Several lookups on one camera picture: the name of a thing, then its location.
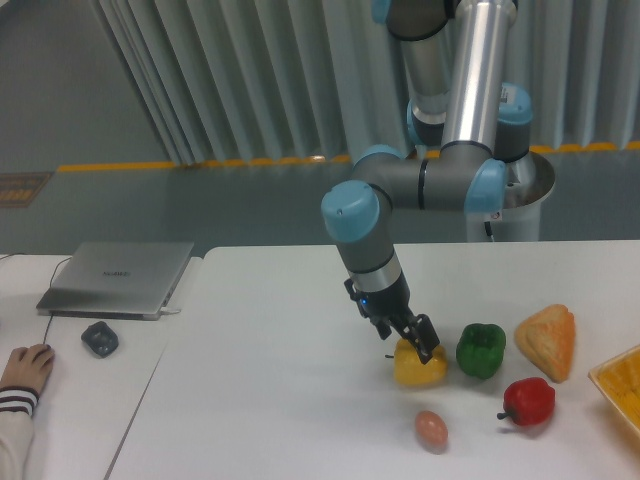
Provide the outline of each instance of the red bell pepper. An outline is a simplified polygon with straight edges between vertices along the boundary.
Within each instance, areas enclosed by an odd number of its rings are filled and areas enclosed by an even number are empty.
[[[500,420],[511,418],[516,425],[538,425],[553,413],[556,391],[543,378],[532,377],[509,385],[504,392],[504,413]]]

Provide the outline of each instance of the striped sleeve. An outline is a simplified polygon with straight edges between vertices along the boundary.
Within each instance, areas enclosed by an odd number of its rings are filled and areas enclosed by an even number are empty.
[[[32,416],[37,405],[38,394],[31,388],[0,388],[0,412],[25,412]]]

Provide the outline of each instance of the plastic vegetable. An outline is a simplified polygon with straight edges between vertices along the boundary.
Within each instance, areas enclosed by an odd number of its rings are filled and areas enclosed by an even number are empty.
[[[507,336],[498,325],[472,323],[462,331],[456,360],[464,373],[486,380],[502,365],[506,345]]]
[[[547,420],[553,413],[556,391],[544,378],[532,377],[509,385],[504,392],[504,413],[500,420],[511,418],[516,425],[537,425]]]
[[[416,416],[416,433],[431,447],[444,447],[449,430],[440,415],[428,410]]]
[[[423,365],[409,341],[401,338],[396,344],[393,378],[400,385],[418,386],[437,382],[447,374],[447,354],[442,345],[432,352],[433,358]]]

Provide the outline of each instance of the bell pepper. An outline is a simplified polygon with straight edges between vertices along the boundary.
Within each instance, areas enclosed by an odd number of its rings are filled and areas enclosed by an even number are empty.
[[[437,382],[447,374],[447,353],[442,345],[432,352],[433,358],[422,364],[415,348],[401,338],[393,357],[393,378],[400,385],[418,386]]]
[[[464,373],[486,380],[502,365],[506,345],[507,336],[498,325],[472,323],[462,331],[456,360]]]
[[[507,417],[520,426],[538,425],[553,413],[556,391],[544,378],[532,377],[509,385],[504,392],[504,413],[498,419]]]

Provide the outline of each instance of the fake food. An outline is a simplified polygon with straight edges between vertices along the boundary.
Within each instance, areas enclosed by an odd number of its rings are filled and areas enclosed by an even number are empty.
[[[416,433],[430,447],[444,447],[449,430],[440,415],[424,410],[416,415]]]
[[[401,338],[393,357],[393,378],[406,386],[427,385],[441,380],[447,374],[446,351],[438,345],[432,354],[433,358],[423,365],[411,343]]]
[[[504,392],[504,413],[498,419],[510,418],[516,425],[538,425],[553,413],[556,391],[544,378],[532,377],[509,385]]]
[[[640,436],[640,345],[592,368],[589,378]]]
[[[559,304],[527,318],[515,333],[522,354],[556,383],[569,378],[575,339],[573,313]]]
[[[498,325],[472,323],[462,331],[456,360],[464,373],[486,380],[500,368],[506,345],[507,337]]]

